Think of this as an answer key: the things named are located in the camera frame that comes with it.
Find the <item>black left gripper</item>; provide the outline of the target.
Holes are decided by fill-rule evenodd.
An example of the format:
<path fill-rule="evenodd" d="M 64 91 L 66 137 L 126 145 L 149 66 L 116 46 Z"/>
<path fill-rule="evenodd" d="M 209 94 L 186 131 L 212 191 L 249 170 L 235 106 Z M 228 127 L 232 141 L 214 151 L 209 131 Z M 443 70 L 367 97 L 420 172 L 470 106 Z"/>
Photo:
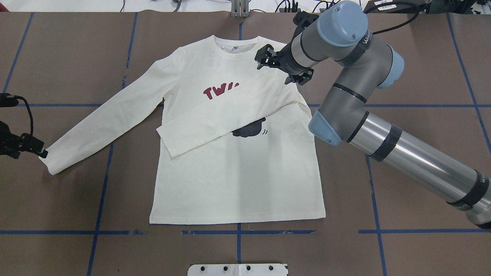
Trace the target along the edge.
<path fill-rule="evenodd" d="M 11 133 L 9 127 L 4 122 L 0 122 L 0 155 L 6 155 L 18 159 L 20 152 L 30 152 L 42 159 L 48 155 L 47 150 L 43 149 L 43 142 L 29 133 L 16 136 Z"/>

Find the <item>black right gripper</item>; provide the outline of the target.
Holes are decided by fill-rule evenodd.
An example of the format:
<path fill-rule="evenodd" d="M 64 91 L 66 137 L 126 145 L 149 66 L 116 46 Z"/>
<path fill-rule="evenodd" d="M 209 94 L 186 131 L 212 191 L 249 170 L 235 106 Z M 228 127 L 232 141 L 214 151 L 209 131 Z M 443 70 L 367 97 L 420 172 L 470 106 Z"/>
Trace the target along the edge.
<path fill-rule="evenodd" d="M 293 58 L 291 46 L 288 44 L 284 49 L 276 52 L 272 45 L 267 44 L 256 52 L 255 61 L 257 69 L 264 66 L 277 68 L 288 74 L 284 84 L 297 83 L 304 85 L 312 79 L 314 70 L 298 64 Z"/>

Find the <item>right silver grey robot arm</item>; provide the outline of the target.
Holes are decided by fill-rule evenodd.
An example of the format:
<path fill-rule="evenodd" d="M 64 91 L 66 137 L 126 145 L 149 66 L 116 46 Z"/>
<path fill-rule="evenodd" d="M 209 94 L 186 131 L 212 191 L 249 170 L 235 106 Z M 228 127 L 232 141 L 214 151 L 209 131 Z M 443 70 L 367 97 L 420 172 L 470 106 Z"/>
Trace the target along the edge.
<path fill-rule="evenodd" d="M 378 90 L 368 110 L 453 158 L 490 175 L 490 12 L 421 15 L 380 35 L 404 58 L 402 77 Z M 352 146 L 316 141 L 328 216 L 251 223 L 250 230 L 359 234 L 484 234 L 410 177 Z"/>

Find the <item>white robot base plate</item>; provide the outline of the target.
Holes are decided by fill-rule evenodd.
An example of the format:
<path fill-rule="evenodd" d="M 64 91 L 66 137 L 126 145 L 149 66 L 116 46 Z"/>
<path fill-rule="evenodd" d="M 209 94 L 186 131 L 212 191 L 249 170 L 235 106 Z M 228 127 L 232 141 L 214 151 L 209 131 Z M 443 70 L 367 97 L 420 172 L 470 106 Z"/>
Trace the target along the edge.
<path fill-rule="evenodd" d="M 188 276 L 288 276 L 286 264 L 195 264 L 189 267 Z"/>

